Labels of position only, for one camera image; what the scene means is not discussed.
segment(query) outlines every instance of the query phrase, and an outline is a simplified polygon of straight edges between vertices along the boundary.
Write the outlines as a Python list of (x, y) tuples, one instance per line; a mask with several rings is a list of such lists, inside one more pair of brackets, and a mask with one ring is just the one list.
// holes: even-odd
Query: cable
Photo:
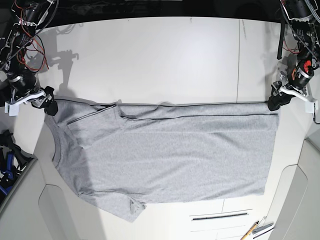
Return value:
[(18, 56), (19, 56), (19, 55), (16, 56), (17, 61), (18, 61), (20, 64), (24, 65), (25, 62), (24, 62), (22, 59), (20, 60)]
[(317, 121), (316, 121), (316, 112), (314, 112), (314, 113), (312, 114), (312, 117), (313, 117), (313, 122), (314, 122), (315, 124), (317, 124), (317, 125), (320, 125), (320, 122), (317, 122)]
[(301, 39), (301, 37), (296, 33), (294, 28), (291, 26), (289, 19), (287, 18), (287, 15), (285, 14), (284, 6), (282, 5), (282, 3), (280, 3), (280, 7), (281, 7), (281, 12), (284, 17), (284, 20), (286, 21), (286, 24), (288, 24), (288, 26), (290, 27), (292, 33), (296, 35), (296, 37), (303, 44), (303, 46), (309, 51), (309, 53), (311, 53), (311, 55), (314, 57), (314, 59), (318, 61), (318, 58), (316, 57), (315, 53), (311, 51), (311, 49), (306, 45), (306, 43)]
[(312, 13), (312, 15), (314, 16), (314, 18), (318, 21), (318, 23), (320, 23), (320, 17), (318, 16), (316, 10), (314, 9), (314, 7), (312, 6), (311, 2), (309, 0), (304, 0), (306, 5), (308, 6), (310, 12)]
[(58, 6), (59, 6), (59, 1), (60, 0), (56, 0), (56, 5), (55, 5), (55, 8), (53, 10), (53, 13), (50, 17), (50, 19), (48, 20), (48, 22), (43, 26), (43, 28), (41, 28), (32, 38), (30, 38), (29, 41), (27, 41), (19, 50), (17, 50), (12, 56), (8, 57), (5, 61), (10, 61), (11, 59), (13, 59), (22, 49), (24, 49), (31, 41), (33, 41), (33, 39), (35, 37), (37, 37), (52, 21), (52, 19), (54, 19), (56, 13), (57, 13), (57, 10), (58, 10)]
[[(27, 22), (26, 11), (25, 11), (24, 8), (21, 10), (20, 21), (21, 21), (21, 28), (22, 28), (22, 30), (31, 38), (32, 36), (31, 36), (31, 34), (30, 34), (30, 32), (29, 32), (28, 26), (25, 25), (25, 28), (26, 28), (26, 29), (24, 28), (24, 24)], [(36, 68), (32, 68), (32, 67), (28, 66), (27, 63), (26, 63), (26, 61), (25, 61), (25, 58), (24, 58), (23, 56), (21, 56), (21, 57), (23, 58), (24, 65), (25, 65), (29, 70), (32, 70), (33, 73), (39, 72), (40, 70), (42, 70), (42, 69), (44, 68), (45, 65), (46, 65), (47, 68), (49, 69), (48, 62), (47, 62), (47, 58), (46, 58), (46, 51), (45, 51), (44, 44), (43, 44), (41, 38), (40, 38), (39, 36), (37, 36), (37, 37), (40, 39), (42, 46), (38, 43), (38, 41), (37, 41), (36, 39), (33, 39), (33, 40), (38, 44), (38, 46), (42, 49), (43, 52), (40, 51), (40, 50), (38, 50), (38, 49), (36, 48), (36, 46), (34, 45), (33, 41), (32, 41), (32, 46), (34, 47), (35, 51), (37, 51), (38, 53), (40, 53), (41, 55), (43, 55), (43, 59), (42, 59), (40, 68), (36, 69)]]
[(282, 59), (282, 48), (284, 45), (284, 38), (285, 38), (285, 28), (286, 28), (286, 21), (282, 14), (280, 15), (280, 37), (279, 37), (279, 44), (278, 44), (278, 51), (276, 55), (276, 59)]
[(18, 9), (22, 9), (22, 7), (18, 6), (17, 0), (14, 0), (14, 5), (15, 5)]
[(289, 51), (290, 53), (292, 53), (292, 54), (299, 54), (299, 53), (301, 53), (301, 51), (294, 51), (294, 50), (296, 50), (297, 48), (295, 48), (295, 49), (290, 49), (289, 47), (288, 47), (288, 45), (287, 45), (287, 42), (286, 42), (286, 39), (285, 39), (285, 37), (283, 36), (283, 42), (284, 42), (284, 45), (285, 45), (285, 47), (283, 47), (283, 49), (284, 50), (286, 50), (286, 51)]

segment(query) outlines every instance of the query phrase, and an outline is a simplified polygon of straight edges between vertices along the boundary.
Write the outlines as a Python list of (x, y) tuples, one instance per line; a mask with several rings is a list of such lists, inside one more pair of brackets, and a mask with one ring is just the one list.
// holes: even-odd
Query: red wire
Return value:
[(286, 47), (286, 48), (284, 48), (285, 50), (289, 51), (289, 52), (292, 53), (292, 54), (299, 54), (299, 53), (301, 53), (301, 51), (293, 51), (294, 49), (288, 48), (287, 42), (286, 42), (286, 39), (285, 39), (285, 38), (283, 38), (283, 42), (284, 42), (285, 47)]
[[(23, 16), (23, 11), (24, 11), (24, 8), (21, 10), (21, 14), (20, 14), (21, 28), (22, 28), (22, 30), (23, 30), (30, 38), (32, 38), (32, 36), (31, 36), (31, 35), (25, 30), (25, 28), (23, 27), (23, 24), (24, 24), (23, 18), (22, 18), (22, 16)], [(41, 50), (44, 52), (44, 51), (45, 51), (44, 48), (38, 43), (38, 41), (37, 41), (36, 39), (33, 39), (33, 40), (37, 43), (37, 45), (38, 45), (38, 46), (41, 48)], [(44, 61), (43, 61), (43, 63), (41, 64), (41, 67), (40, 67), (39, 69), (36, 69), (36, 68), (29, 67), (29, 66), (27, 65), (26, 61), (25, 61), (25, 58), (24, 58), (23, 56), (21, 56), (22, 59), (23, 59), (24, 65), (25, 65), (28, 69), (34, 70), (34, 71), (41, 71), (41, 70), (44, 68), (45, 65), (46, 65), (46, 67), (49, 69), (48, 62), (47, 62), (47, 58), (46, 58), (45, 54), (44, 54), (42, 51), (40, 51), (40, 50), (38, 50), (38, 49), (36, 48), (36, 46), (34, 45), (33, 41), (32, 41), (32, 45), (33, 45), (33, 47), (34, 47), (34, 51), (37, 51), (38, 53), (40, 53), (40, 54), (43, 55)]]
[(16, 59), (18, 60), (19, 63), (25, 64), (23, 61), (21, 61), (21, 60), (19, 59), (18, 55), (16, 56)]
[(17, 0), (14, 0), (14, 5), (15, 5), (18, 9), (22, 9), (22, 7), (18, 6)]

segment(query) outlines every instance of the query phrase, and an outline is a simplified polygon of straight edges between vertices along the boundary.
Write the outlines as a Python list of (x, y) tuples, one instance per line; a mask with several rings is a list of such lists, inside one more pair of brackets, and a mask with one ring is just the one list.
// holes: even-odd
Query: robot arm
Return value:
[(5, 106), (10, 116), (18, 115), (19, 105), (27, 103), (43, 108), (48, 115), (58, 111), (54, 89), (42, 88), (36, 79), (36, 73), (47, 64), (45, 49), (37, 50), (43, 55), (39, 69), (29, 67), (24, 59), (27, 47), (49, 25), (58, 4), (59, 0), (14, 0), (11, 9), (0, 9), (0, 107)]
[(287, 24), (297, 40), (297, 50), (292, 53), (295, 61), (289, 63), (286, 72), (281, 72), (279, 79), (271, 87), (268, 108), (275, 111), (280, 106), (289, 104), (298, 97), (305, 102), (305, 111), (313, 114), (316, 122), (318, 100), (314, 99), (309, 81), (320, 64), (320, 18), (316, 13), (317, 3), (314, 0), (279, 0), (282, 13), (281, 32), (277, 59), (282, 58), (284, 29)]

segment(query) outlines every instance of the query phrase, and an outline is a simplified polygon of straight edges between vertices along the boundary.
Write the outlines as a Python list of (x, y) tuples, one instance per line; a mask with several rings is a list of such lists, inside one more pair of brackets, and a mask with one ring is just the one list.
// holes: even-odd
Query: black cable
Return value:
[(279, 38), (279, 44), (278, 44), (278, 52), (277, 52), (277, 56), (276, 59), (280, 60), (282, 59), (282, 48), (284, 45), (284, 38), (285, 38), (285, 19), (283, 16), (280, 16), (280, 38)]
[(317, 124), (317, 125), (320, 125), (320, 122), (317, 122), (317, 121), (316, 121), (316, 112), (314, 112), (314, 113), (312, 114), (312, 117), (313, 117), (313, 122), (314, 122), (315, 124)]
[(37, 71), (33, 71), (33, 73), (38, 73), (42, 67), (42, 65), (44, 64), (44, 61), (46, 59), (46, 50), (45, 50), (45, 45), (44, 43), (42, 42), (42, 39), (40, 38), (40, 36), (37, 36), (39, 39), (40, 39), (40, 42), (41, 42), (41, 45), (42, 45), (42, 48), (43, 48), (43, 58), (42, 58), (42, 62), (41, 62), (41, 66), (40, 68), (37, 70)]
[(16, 51), (12, 56), (8, 57), (5, 62), (10, 61), (11, 59), (13, 59), (22, 49), (24, 49), (35, 37), (37, 37), (52, 21), (52, 19), (54, 19), (57, 10), (58, 10), (58, 6), (59, 6), (59, 1), (60, 0), (56, 0), (56, 4), (55, 4), (55, 8), (53, 10), (53, 13), (50, 17), (50, 19), (48, 20), (48, 22), (43, 26), (43, 28), (41, 28), (33, 37), (30, 38), (29, 41), (27, 41), (18, 51)]
[(311, 51), (311, 49), (306, 45), (306, 43), (301, 39), (301, 37), (293, 29), (292, 25), (289, 22), (289, 19), (287, 18), (287, 15), (285, 14), (284, 6), (282, 5), (282, 3), (280, 3), (280, 7), (281, 7), (281, 12), (284, 17), (284, 20), (286, 21), (286, 24), (288, 24), (288, 26), (290, 27), (292, 33), (296, 35), (296, 37), (303, 44), (303, 46), (309, 51), (309, 53), (311, 53), (311, 55), (314, 57), (314, 59), (318, 61), (318, 58), (316, 57), (315, 53)]

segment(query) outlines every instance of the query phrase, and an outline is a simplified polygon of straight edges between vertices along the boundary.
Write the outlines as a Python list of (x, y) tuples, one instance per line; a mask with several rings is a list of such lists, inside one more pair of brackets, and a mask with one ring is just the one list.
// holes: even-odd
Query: blue object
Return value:
[(14, 166), (14, 159), (15, 159), (15, 154), (13, 151), (10, 151), (6, 157), (6, 168), (1, 166), (1, 169), (0, 169), (3, 175), (8, 174), (8, 179), (10, 180), (14, 179), (14, 173), (12, 172), (12, 168)]
[(2, 192), (5, 196), (8, 195), (8, 191), (3, 186), (0, 186), (0, 192)]

